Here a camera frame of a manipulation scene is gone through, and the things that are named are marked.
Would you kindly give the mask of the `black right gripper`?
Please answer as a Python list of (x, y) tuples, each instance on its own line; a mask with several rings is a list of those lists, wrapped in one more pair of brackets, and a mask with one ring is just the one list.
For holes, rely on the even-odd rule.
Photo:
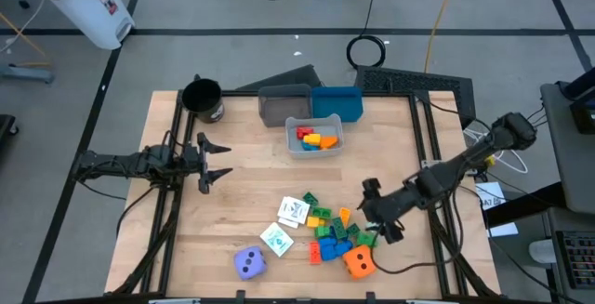
[(401, 241), (403, 227), (398, 225), (398, 220), (417, 204), (417, 191), (403, 186), (395, 192), (381, 196), (381, 186), (377, 178), (367, 178), (363, 181), (363, 187), (364, 199), (357, 209), (364, 213), (368, 222), (378, 224), (377, 228), (370, 229), (376, 241), (382, 236), (388, 244)]

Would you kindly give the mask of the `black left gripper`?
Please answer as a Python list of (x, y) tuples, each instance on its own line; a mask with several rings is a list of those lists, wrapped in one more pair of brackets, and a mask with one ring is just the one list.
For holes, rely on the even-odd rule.
[(182, 170), (187, 174), (198, 174), (198, 189), (202, 194), (209, 194), (209, 184), (232, 172), (232, 168), (208, 170), (206, 153), (230, 152), (231, 148), (219, 146), (210, 142), (203, 132), (197, 135), (198, 145), (192, 146), (187, 142), (182, 148)]

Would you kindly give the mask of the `long dark green toy brick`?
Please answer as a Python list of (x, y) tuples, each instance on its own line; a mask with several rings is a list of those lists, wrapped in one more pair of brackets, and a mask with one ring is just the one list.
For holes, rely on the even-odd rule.
[(333, 218), (331, 227), (332, 227), (333, 232), (338, 240), (347, 240), (348, 239), (349, 235), (348, 235), (347, 231), (345, 230), (345, 227), (343, 225), (341, 218)]

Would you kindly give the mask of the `orange foam die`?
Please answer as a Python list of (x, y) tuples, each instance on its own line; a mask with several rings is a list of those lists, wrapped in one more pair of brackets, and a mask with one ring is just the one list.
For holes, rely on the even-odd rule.
[(342, 258), (348, 273), (355, 280), (363, 279), (377, 270), (368, 245), (359, 245), (345, 253)]

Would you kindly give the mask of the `large blue toy brick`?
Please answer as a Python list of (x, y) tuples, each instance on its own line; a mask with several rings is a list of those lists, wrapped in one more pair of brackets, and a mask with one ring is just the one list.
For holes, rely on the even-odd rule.
[(337, 257), (336, 246), (337, 239), (333, 237), (324, 237), (318, 240), (322, 261), (333, 260)]

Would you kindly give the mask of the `light grey plastic bin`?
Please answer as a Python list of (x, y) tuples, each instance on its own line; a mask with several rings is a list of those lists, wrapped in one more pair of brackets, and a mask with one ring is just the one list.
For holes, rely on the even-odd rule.
[[(340, 117), (332, 113), (325, 118), (297, 119), (288, 117), (285, 120), (286, 146), (289, 154), (295, 159), (314, 159), (337, 156), (341, 154), (344, 146), (342, 122)], [(299, 127), (310, 127), (315, 133), (323, 137), (337, 137), (337, 145), (329, 150), (306, 151), (302, 146), (302, 140), (298, 139), (297, 129)]]

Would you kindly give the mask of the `white green card packets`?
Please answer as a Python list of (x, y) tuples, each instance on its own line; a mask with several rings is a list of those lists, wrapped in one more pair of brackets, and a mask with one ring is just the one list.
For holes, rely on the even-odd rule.
[(284, 255), (294, 243), (294, 240), (276, 222), (273, 222), (260, 235), (260, 238), (279, 258)]

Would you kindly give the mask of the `purple foam die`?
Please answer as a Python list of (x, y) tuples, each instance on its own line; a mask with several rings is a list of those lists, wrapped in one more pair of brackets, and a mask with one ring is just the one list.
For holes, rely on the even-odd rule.
[(233, 264), (243, 281), (252, 279), (268, 269), (268, 264), (259, 246), (250, 246), (238, 251), (233, 257)]

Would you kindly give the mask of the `black cup with cartoon eyes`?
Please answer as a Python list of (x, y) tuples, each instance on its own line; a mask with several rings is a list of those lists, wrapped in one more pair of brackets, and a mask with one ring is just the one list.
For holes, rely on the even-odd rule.
[(199, 74), (182, 90), (181, 103), (188, 112), (206, 124), (218, 122), (225, 113), (219, 83)]

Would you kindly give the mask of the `dark grey plastic bin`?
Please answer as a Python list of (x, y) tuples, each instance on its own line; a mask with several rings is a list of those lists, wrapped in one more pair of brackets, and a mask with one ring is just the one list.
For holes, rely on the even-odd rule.
[(312, 118), (311, 87), (306, 84), (264, 86), (258, 91), (258, 112), (266, 127), (284, 126), (289, 117)]

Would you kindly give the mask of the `blue plastic bin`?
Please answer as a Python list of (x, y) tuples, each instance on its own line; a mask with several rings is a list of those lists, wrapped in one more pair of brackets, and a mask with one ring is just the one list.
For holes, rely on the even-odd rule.
[(312, 117), (337, 114), (343, 123), (356, 123), (363, 115), (363, 92), (356, 86), (315, 87), (311, 90)]

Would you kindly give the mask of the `plain white paper sheet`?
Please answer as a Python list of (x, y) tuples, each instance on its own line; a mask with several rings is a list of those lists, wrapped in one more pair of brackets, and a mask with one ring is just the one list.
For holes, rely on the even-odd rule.
[(514, 222), (490, 227), (486, 232), (490, 237), (494, 238), (519, 234), (518, 228)]

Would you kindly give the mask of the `dark grey desk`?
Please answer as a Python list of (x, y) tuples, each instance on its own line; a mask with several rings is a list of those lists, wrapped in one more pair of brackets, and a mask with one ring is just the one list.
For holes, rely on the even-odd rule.
[(504, 225), (533, 215), (545, 215), (549, 239), (554, 243), (561, 294), (585, 304), (595, 304), (595, 290), (573, 289), (568, 281), (562, 254), (556, 238), (557, 231), (595, 231), (595, 215), (578, 213), (566, 206), (562, 183), (554, 183), (503, 205), (487, 210), (487, 221), (492, 226)]

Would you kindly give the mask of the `white trash can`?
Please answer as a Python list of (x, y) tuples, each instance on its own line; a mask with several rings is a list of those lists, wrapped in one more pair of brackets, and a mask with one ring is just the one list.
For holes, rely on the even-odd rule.
[(49, 0), (95, 46), (115, 50), (135, 27), (123, 0)]

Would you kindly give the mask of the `backlit black keyboard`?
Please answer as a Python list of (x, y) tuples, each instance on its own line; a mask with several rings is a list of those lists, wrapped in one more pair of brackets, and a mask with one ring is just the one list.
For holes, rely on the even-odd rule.
[(570, 286), (595, 290), (595, 231), (557, 231), (556, 238)]

